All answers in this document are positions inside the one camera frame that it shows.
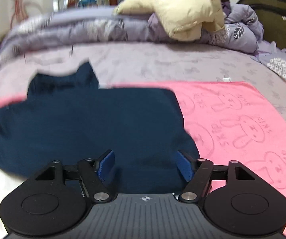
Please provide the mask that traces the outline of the cream puffy jacket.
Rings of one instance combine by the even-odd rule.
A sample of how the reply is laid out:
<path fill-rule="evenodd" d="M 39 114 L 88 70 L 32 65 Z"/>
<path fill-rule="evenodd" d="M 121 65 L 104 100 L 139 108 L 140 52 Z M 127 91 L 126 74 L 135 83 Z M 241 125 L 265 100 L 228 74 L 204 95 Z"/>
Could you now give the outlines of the cream puffy jacket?
<path fill-rule="evenodd" d="M 181 42 L 200 39 L 203 29 L 217 32 L 225 25 L 220 0 L 124 0 L 114 12 L 155 14 L 169 38 Z"/>

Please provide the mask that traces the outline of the purple patterned pillow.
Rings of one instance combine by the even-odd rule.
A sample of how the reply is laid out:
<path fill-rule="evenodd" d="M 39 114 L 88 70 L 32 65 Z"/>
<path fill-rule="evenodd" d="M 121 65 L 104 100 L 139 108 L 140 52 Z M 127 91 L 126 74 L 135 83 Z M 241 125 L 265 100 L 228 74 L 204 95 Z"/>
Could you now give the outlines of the purple patterned pillow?
<path fill-rule="evenodd" d="M 286 81 L 286 48 L 279 49 L 275 42 L 269 43 L 263 40 L 258 43 L 253 59 Z"/>

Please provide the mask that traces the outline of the pink rabbit pattern blanket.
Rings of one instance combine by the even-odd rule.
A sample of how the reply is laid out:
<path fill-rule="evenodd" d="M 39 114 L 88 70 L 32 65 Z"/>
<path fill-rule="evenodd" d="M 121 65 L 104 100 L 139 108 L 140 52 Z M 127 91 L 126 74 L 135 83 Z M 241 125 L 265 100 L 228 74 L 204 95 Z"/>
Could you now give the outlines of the pink rabbit pattern blanket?
<path fill-rule="evenodd" d="M 236 160 L 256 173 L 281 194 L 286 189 L 286 137 L 279 116 L 262 98 L 243 98 L 230 84 L 178 84 L 172 91 L 183 115 L 185 131 L 192 137 L 199 158 L 227 166 Z M 110 175 L 104 176 L 103 184 Z M 218 237 L 199 217 L 198 206 L 178 200 L 187 185 L 170 193 L 119 193 L 91 207 L 73 229 L 55 236 L 9 238 L 283 238 Z"/>

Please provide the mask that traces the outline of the white and navy zip jacket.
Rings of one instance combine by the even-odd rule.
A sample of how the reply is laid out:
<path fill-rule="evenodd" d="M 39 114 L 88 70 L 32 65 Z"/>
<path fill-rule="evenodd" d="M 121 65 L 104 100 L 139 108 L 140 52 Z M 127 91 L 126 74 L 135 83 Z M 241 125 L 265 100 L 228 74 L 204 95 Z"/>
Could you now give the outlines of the white and navy zip jacket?
<path fill-rule="evenodd" d="M 199 157 L 175 94 L 161 88 L 99 88 L 89 63 L 71 75 L 37 74 L 25 101 L 0 109 L 0 169 L 30 177 L 46 164 L 66 165 L 115 153 L 105 181 L 119 193 L 170 193 L 185 181 L 177 151 Z"/>

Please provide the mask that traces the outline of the purple leaf pattern duvet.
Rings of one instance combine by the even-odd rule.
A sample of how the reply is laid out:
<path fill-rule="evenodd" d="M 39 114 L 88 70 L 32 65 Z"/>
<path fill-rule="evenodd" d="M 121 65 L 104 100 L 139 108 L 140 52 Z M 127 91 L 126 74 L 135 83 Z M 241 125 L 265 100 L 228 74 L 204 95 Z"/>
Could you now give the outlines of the purple leaf pattern duvet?
<path fill-rule="evenodd" d="M 224 28 L 201 31 L 192 43 L 254 53 L 263 25 L 249 5 L 221 1 Z M 155 14 L 117 15 L 116 7 L 72 9 L 32 17 L 15 26 L 0 45 L 0 66 L 26 52 L 106 42 L 188 43 L 169 38 Z"/>

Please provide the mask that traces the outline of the dark headboard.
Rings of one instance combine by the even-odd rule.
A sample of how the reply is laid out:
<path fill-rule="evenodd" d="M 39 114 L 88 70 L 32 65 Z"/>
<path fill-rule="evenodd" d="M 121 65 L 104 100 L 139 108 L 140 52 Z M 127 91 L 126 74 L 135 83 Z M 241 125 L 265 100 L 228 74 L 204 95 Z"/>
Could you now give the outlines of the dark headboard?
<path fill-rule="evenodd" d="M 286 0 L 239 0 L 249 5 L 263 25 L 263 39 L 275 42 L 280 49 L 286 48 Z"/>

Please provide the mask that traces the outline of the lilac bed sheet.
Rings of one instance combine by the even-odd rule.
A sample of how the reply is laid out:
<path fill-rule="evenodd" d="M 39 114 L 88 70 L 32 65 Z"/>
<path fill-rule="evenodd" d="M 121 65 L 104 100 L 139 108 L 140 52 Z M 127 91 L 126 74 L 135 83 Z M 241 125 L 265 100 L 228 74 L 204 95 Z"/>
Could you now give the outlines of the lilac bed sheet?
<path fill-rule="evenodd" d="M 203 44 L 94 43 L 27 53 L 0 68 L 0 98 L 25 94 L 36 72 L 67 75 L 90 62 L 102 86 L 144 81 L 245 81 L 286 120 L 286 82 L 251 56 Z"/>

